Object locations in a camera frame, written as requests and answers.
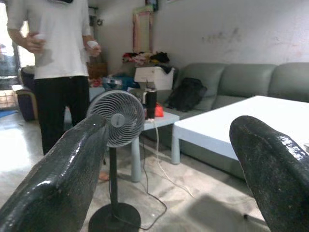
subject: red object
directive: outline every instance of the red object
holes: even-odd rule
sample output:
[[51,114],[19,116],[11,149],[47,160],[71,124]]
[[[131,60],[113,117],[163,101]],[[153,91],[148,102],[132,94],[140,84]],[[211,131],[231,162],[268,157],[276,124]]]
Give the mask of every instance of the red object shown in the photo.
[[155,107],[155,116],[156,117],[164,117],[163,107],[158,103],[156,104],[156,107]]

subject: black pants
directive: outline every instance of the black pants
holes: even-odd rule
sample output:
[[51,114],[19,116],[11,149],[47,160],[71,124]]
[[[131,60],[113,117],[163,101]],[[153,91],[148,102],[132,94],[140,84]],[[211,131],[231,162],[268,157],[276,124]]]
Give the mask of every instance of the black pants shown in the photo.
[[75,126],[86,117],[89,86],[85,76],[35,80],[35,95],[42,133],[44,155],[64,132],[65,107],[69,107]]

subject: fan stand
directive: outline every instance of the fan stand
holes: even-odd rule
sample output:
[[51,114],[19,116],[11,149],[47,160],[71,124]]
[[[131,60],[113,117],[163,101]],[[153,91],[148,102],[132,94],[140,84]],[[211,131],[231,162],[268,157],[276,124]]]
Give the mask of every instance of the fan stand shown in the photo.
[[[141,225],[136,208],[118,202],[116,148],[110,148],[111,204],[100,208],[90,219],[89,232],[138,232]],[[122,222],[118,218],[135,226]]]

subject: table leg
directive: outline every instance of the table leg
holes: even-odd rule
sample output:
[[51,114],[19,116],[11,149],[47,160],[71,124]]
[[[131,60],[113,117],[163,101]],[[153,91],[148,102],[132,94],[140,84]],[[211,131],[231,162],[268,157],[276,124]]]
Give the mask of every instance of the table leg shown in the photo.
[[172,164],[179,164],[180,163],[179,139],[174,136],[174,131],[173,131],[173,136],[172,136],[171,159],[172,159]]
[[132,167],[131,167],[131,181],[140,182],[141,169],[140,169],[140,139],[137,137],[132,141]]

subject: white box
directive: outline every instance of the white box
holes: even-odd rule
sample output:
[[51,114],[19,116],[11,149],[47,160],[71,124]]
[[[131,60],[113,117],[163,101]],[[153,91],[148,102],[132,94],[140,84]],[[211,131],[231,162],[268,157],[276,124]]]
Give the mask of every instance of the white box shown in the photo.
[[135,71],[134,81],[140,84],[154,83],[157,90],[172,89],[174,68],[166,74],[161,67],[143,67],[137,68]]

